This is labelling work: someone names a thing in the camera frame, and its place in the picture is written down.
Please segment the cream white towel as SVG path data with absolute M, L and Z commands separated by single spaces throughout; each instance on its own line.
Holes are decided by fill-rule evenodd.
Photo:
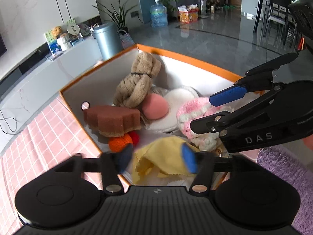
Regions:
M 187 101 L 198 98 L 198 93 L 190 87 L 181 87 L 173 90 L 153 87 L 152 90 L 167 102 L 168 111 L 162 118 L 156 120 L 143 117 L 145 129 L 158 133 L 170 133 L 177 130 L 177 111 Z

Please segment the orange crochet toy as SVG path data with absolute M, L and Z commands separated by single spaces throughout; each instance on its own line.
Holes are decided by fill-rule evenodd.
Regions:
M 139 134 L 134 130 L 121 137 L 111 137 L 108 141 L 109 149 L 114 152 L 121 152 L 128 144 L 136 146 L 139 143 Z

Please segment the yellow cloth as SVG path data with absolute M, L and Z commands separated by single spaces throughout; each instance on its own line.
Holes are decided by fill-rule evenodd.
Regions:
M 192 174 L 185 166 L 182 154 L 182 146 L 185 143 L 191 150 L 199 151 L 197 147 L 177 136 L 158 138 L 136 150 L 132 161 L 132 183 L 139 185 L 154 168 L 159 170 L 158 178 L 172 175 L 190 177 Z

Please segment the brown sponge block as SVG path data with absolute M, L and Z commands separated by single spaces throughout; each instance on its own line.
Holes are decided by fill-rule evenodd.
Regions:
M 138 109 L 104 105 L 90 107 L 83 114 L 88 127 L 105 137 L 121 137 L 141 129 L 141 113 Z

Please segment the purple fuzzy rug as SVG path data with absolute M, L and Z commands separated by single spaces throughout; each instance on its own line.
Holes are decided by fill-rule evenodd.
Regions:
M 297 190 L 301 204 L 292 226 L 301 234 L 312 234 L 312 171 L 283 145 L 260 149 L 257 164 Z

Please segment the pink round sponge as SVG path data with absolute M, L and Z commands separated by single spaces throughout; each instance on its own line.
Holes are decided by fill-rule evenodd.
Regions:
M 169 105 L 161 95 L 150 93 L 143 100 L 141 110 L 148 120 L 158 120 L 167 115 Z

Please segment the brown fluffy plush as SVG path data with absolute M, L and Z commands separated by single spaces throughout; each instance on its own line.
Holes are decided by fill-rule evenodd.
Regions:
M 148 52 L 141 52 L 134 60 L 130 74 L 120 81 L 113 96 L 118 107 L 138 107 L 152 87 L 152 80 L 161 69 L 161 62 Z

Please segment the orange white storage box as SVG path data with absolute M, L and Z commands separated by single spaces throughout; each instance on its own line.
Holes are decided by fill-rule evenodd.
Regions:
M 177 54 L 163 49 L 144 45 L 135 45 L 119 53 L 108 61 L 92 68 L 76 78 L 61 90 L 61 96 L 75 116 L 76 120 L 87 133 L 88 137 L 101 152 L 112 155 L 115 163 L 116 154 L 109 149 L 109 137 L 105 137 L 97 130 L 90 129 L 84 121 L 83 111 L 95 106 L 113 104 L 113 96 L 120 81 L 130 74 L 136 56 L 141 52 L 148 52 L 158 59 L 162 66 L 159 74 L 152 80 L 152 87 L 148 94 L 154 93 L 153 87 L 164 90 L 173 90 L 181 87 L 193 88 L 198 93 L 198 98 L 187 101 L 177 111 L 178 129 L 170 133 L 158 133 L 145 129 L 141 104 L 136 107 L 141 113 L 141 129 L 139 143 L 133 147 L 136 150 L 152 143 L 158 138 L 177 136 L 187 143 L 197 147 L 200 151 L 212 152 L 219 157 L 228 157 L 226 148 L 219 139 L 218 133 L 198 135 L 190 129 L 193 119 L 212 115 L 219 111 L 235 111 L 243 105 L 259 97 L 259 93 L 249 93 L 244 98 L 233 101 L 220 107 L 214 107 L 209 102 L 209 97 L 224 88 L 230 87 L 239 76 L 221 69 L 215 65 L 200 61 L 185 55 Z M 132 183 L 132 161 L 122 175 Z M 172 175 L 158 178 L 159 170 L 152 169 L 139 185 L 142 186 L 186 186 L 189 187 L 194 179 L 183 175 Z

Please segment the orange printed gift box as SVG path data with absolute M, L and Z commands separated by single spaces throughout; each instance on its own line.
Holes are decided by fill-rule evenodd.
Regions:
M 192 23 L 198 20 L 198 6 L 197 4 L 181 5 L 178 7 L 179 19 L 181 23 Z

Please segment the blue water jug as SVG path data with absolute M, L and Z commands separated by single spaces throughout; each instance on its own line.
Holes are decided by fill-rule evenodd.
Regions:
M 153 28 L 168 26 L 167 8 L 159 1 L 154 0 L 155 4 L 150 8 L 151 25 Z

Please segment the white marble TV console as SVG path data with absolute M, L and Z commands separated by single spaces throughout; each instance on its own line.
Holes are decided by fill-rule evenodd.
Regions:
M 4 117 L 11 117 L 10 128 L 17 132 L 46 101 L 100 60 L 97 41 L 89 37 L 54 61 L 37 66 L 1 100 Z

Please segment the woven small basket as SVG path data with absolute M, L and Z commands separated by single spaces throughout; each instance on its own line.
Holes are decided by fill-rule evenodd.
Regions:
M 124 49 L 127 49 L 135 44 L 133 39 L 131 38 L 131 36 L 129 35 L 127 31 L 120 29 L 118 30 L 118 34 L 121 40 L 122 47 Z

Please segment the teddy bear on console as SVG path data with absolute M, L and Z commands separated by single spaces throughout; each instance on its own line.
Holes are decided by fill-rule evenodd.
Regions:
M 61 26 L 54 27 L 51 30 L 52 37 L 57 41 L 57 44 L 62 51 L 66 51 L 71 48 L 70 38 L 68 33 L 63 32 Z

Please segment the green potted floor plant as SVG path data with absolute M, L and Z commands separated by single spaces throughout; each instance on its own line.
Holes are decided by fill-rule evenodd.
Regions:
M 137 6 L 133 5 L 127 8 L 127 3 L 129 1 L 130 0 L 118 0 L 117 7 L 114 7 L 114 5 L 110 3 L 110 8 L 97 1 L 97 6 L 92 5 L 92 7 L 96 8 L 99 12 L 102 12 L 109 16 L 111 22 L 117 25 L 119 31 L 124 31 L 128 33 L 129 29 L 126 23 L 126 16 L 131 12 L 132 9 Z

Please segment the black wall television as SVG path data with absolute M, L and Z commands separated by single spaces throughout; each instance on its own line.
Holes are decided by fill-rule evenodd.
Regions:
M 4 55 L 7 52 L 2 36 L 0 35 L 0 56 Z

